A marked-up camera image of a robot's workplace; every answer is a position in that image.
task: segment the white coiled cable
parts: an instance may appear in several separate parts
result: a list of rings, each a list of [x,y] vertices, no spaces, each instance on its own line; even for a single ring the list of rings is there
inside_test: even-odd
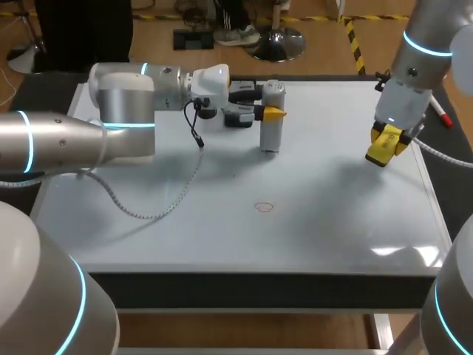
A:
[[[465,168],[469,168],[469,169],[473,169],[473,163],[467,163],[465,161],[461,161],[461,160],[458,160],[458,159],[455,159],[455,158],[452,158],[452,157],[449,157],[448,155],[445,155],[443,153],[440,153],[438,150],[436,149],[433,149],[431,146],[428,146],[427,144],[425,144],[424,142],[420,141],[418,138],[414,138],[413,141],[420,147],[422,148],[423,150],[425,150],[426,152],[429,152],[430,154],[433,154],[439,158],[442,158],[446,161],[448,161],[449,163],[452,163],[454,165],[458,165],[458,166],[463,166]]]
[[[197,161],[197,165],[195,167],[194,172],[192,173],[192,176],[189,178],[187,184],[184,186],[183,190],[181,193],[177,196],[176,200],[163,212],[159,214],[139,214],[133,211],[130,211],[128,208],[126,208],[120,200],[118,200],[117,195],[113,192],[112,188],[110,185],[102,179],[100,176],[97,174],[93,173],[90,170],[78,170],[75,172],[68,172],[68,173],[73,173],[77,174],[78,177],[81,176],[87,176],[95,181],[97,181],[102,187],[105,189],[107,194],[109,194],[110,198],[112,199],[113,203],[125,214],[127,214],[130,217],[137,218],[139,220],[162,220],[164,217],[166,217],[168,214],[170,214],[172,211],[176,209],[177,206],[182,202],[184,197],[187,195],[187,192],[189,191],[189,187],[192,184],[192,181],[194,181],[199,169],[200,165],[202,164],[202,159],[203,159],[203,149],[200,150],[200,155],[199,155],[199,160]],[[19,181],[19,182],[7,182],[7,181],[0,181],[0,188],[4,189],[20,189],[28,186],[33,186],[37,185],[39,183],[42,183],[46,181],[47,179],[53,178],[58,175],[62,175],[62,173],[48,173],[45,175],[42,175],[40,177],[34,178],[32,180],[26,180],[26,181]]]

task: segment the wooden floor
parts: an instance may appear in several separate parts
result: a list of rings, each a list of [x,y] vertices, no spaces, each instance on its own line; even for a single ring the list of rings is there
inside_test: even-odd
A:
[[[325,16],[325,0],[292,0],[288,16]],[[146,0],[136,0],[142,5]],[[170,11],[172,0],[158,1],[155,11]],[[413,0],[347,0],[346,15],[408,15]],[[9,10],[0,7],[0,12]],[[261,10],[265,16],[270,10]],[[22,75],[11,72],[3,58],[8,50],[27,40],[23,24],[0,18],[0,68],[15,86]],[[301,31],[307,50],[301,58],[282,64],[253,60],[242,49],[216,46],[215,50],[173,52],[171,33],[183,27],[173,21],[136,21],[131,55],[136,61],[181,65],[189,70],[227,63],[236,75],[355,75],[357,73],[344,26],[334,22],[296,22],[291,27]],[[401,40],[406,21],[357,21],[355,33],[367,72],[390,67]],[[461,95],[450,77],[445,87],[463,129],[473,142],[473,100]],[[0,76],[0,102],[11,89]],[[0,112],[7,110],[0,107]],[[409,315],[392,316],[393,331],[398,334]],[[208,347],[289,347],[289,348],[368,348],[366,323],[360,314],[339,315],[123,315],[123,346],[208,346]]]

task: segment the yellow black hazard tape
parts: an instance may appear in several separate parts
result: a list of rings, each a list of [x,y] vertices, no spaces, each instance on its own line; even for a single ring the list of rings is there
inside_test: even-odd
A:
[[[0,17],[19,17],[25,16],[25,13],[14,12],[14,13],[7,13],[7,12],[0,12]],[[30,16],[37,16],[36,13],[31,12]],[[142,21],[179,21],[182,20],[182,16],[180,15],[141,15],[141,14],[133,14],[133,18],[136,20]],[[333,18],[333,17],[326,17],[326,16],[305,16],[301,18],[294,18],[294,17],[282,17],[281,21],[285,23],[294,23],[294,22],[327,22],[327,21],[344,21],[344,20],[368,20],[368,21],[380,21],[380,20],[408,20],[409,16],[404,15],[364,15],[364,16],[343,16],[341,18]],[[261,18],[260,21],[262,22],[271,22],[271,18]]]
[[[357,21],[357,20],[369,20],[369,21],[409,20],[409,16],[405,16],[405,15],[364,15],[364,16],[344,16],[343,18],[353,20],[353,21]]]
[[[353,56],[355,57],[358,75],[366,75],[367,71],[364,67],[363,57],[361,56],[360,45],[358,44],[358,40],[356,39],[355,29],[353,28],[353,20],[346,18],[344,20],[344,23],[348,34],[348,39],[350,40],[350,46],[352,48]]]

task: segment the glowing blue ring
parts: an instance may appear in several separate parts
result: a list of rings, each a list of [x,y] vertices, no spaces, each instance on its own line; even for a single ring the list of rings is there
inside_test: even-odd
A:
[[[75,336],[75,333],[77,332],[79,325],[81,324],[82,316],[84,315],[84,309],[86,307],[86,279],[84,277],[84,273],[81,270],[81,267],[79,264],[75,262],[75,260],[70,257],[72,261],[74,262],[75,266],[77,267],[77,270],[79,272],[79,276],[81,277],[81,287],[82,287],[82,296],[81,296],[81,305],[79,306],[79,312],[77,313],[77,317],[75,318],[74,325],[72,326],[71,331],[69,332],[69,335],[67,336],[66,340],[64,340],[62,346],[59,348],[58,351],[54,355],[62,355],[69,344],[71,343],[72,339]]]
[[[437,57],[451,57],[453,56],[452,53],[448,52],[435,52],[434,50],[428,50],[427,48],[421,47],[418,44],[414,43],[409,37],[407,37],[407,33],[404,32],[404,39],[406,40],[407,43],[409,43],[412,47],[414,47],[416,50],[420,50],[422,53],[430,54],[430,55],[435,55]]]
[[[28,145],[29,145],[29,152],[28,152],[28,162],[27,167],[24,169],[24,174],[30,172],[31,166],[33,165],[33,155],[34,155],[34,146],[33,146],[33,130],[31,129],[30,119],[28,118],[27,114],[23,111],[18,111],[18,113],[24,119],[24,123],[27,125],[27,133],[28,133]]]
[[[103,123],[103,126],[110,129],[120,129],[120,128],[155,128],[156,124],[111,124]]]
[[[143,63],[143,66],[141,67],[141,75],[145,75],[147,66],[148,66],[148,63]]]
[[[455,335],[450,331],[449,326],[446,324],[445,319],[443,318],[442,312],[440,311],[440,305],[438,304],[438,295],[437,295],[437,286],[438,283],[435,283],[435,304],[437,306],[437,313],[438,317],[440,318],[440,321],[442,322],[443,327],[445,328],[446,333],[449,335],[450,339],[453,341],[453,343],[465,354],[465,355],[471,355],[455,338]]]

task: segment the black cable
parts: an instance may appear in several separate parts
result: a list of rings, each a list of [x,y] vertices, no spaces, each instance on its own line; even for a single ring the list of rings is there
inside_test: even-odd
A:
[[[156,5],[156,0],[152,0],[150,5],[143,6],[143,7],[132,7],[133,11],[143,11],[152,9]]]
[[[184,24],[192,30],[207,24],[205,11],[198,5],[197,0],[176,0],[174,10],[183,17]]]
[[[194,104],[194,109],[195,109],[195,114],[194,114],[194,122],[191,124],[191,121],[189,120],[189,117],[187,116],[187,107],[190,105],[190,104]],[[194,140],[196,141],[197,145],[199,146],[199,148],[203,148],[204,147],[204,141],[203,139],[200,137],[200,135],[196,132],[195,130],[195,123],[197,122],[197,115],[199,113],[199,109],[201,107],[201,103],[200,101],[195,101],[195,100],[190,100],[185,106],[184,106],[184,117],[186,118],[186,121],[187,121],[187,124],[189,125],[189,127],[191,127],[191,134],[192,134],[192,137],[194,137]]]

